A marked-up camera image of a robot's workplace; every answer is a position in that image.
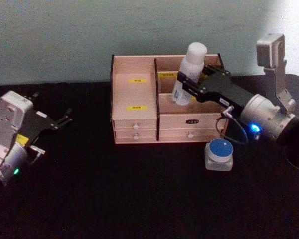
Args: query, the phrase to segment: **green led light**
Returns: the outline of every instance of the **green led light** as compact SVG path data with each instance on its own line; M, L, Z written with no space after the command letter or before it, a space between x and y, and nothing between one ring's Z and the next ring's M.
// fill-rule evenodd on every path
M18 174L19 173L19 169L17 168L15 171L14 171L14 175Z

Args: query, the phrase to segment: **drawer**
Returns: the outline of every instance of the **drawer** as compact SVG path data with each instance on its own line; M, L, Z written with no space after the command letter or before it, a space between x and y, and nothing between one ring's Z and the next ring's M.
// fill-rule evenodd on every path
M116 139L130 141L143 141L144 139L156 140L156 130L119 130L115 132Z
M205 129L162 129L159 131L159 137L188 137L193 138L200 135L217 135L215 128Z
M220 113L210 114L161 114L161 129L185 129L185 128L215 128L216 120L220 117ZM221 120L218 124L220 129L225 126L225 120Z
M113 128L117 129L126 129L126 130L138 130L138 129L156 129L155 119L130 119L130 120L114 120Z
M219 138L215 128L206 129L162 129L159 131L161 142L209 142Z

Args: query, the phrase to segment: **wooden drawer cabinet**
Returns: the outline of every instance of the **wooden drawer cabinet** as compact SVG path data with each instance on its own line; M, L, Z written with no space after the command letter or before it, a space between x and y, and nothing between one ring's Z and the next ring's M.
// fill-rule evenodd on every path
M215 102L187 106L171 99L184 55L113 56L111 119L115 143L208 142L219 134L216 120L224 110ZM205 64L222 67L219 55ZM226 130L227 122L219 123Z

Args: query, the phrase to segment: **black table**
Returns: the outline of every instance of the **black table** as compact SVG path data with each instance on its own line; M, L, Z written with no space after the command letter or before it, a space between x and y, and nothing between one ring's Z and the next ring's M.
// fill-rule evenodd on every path
M264 93L264 77L235 77ZM287 88L299 114L299 78ZM39 91L35 108L74 121L41 138L46 155L0 193L0 238L299 238L299 170L264 139L234 146L230 172L203 143L114 145L109 83L0 86Z

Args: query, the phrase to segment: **blue lid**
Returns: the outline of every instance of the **blue lid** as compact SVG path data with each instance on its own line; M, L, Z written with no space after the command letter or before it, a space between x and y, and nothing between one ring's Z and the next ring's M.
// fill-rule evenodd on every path
M234 152L233 145L225 139L217 138L209 143L210 151L218 157L228 157Z

